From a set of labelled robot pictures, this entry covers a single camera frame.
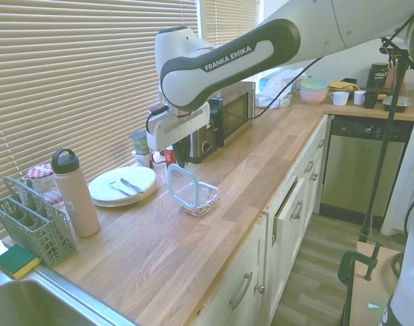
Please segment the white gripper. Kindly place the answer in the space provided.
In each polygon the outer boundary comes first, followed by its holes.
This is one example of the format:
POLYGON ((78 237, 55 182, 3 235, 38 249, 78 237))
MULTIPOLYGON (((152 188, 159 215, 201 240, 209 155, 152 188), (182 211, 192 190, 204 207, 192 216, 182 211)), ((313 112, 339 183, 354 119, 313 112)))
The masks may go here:
POLYGON ((148 147, 153 151, 162 151, 174 144, 176 164, 184 168, 189 163, 190 157, 191 141, 187 136, 206 126, 209 118, 209 103, 204 103, 199 109, 185 117, 178 117, 168 110, 152 115, 148 120, 146 130, 148 147))

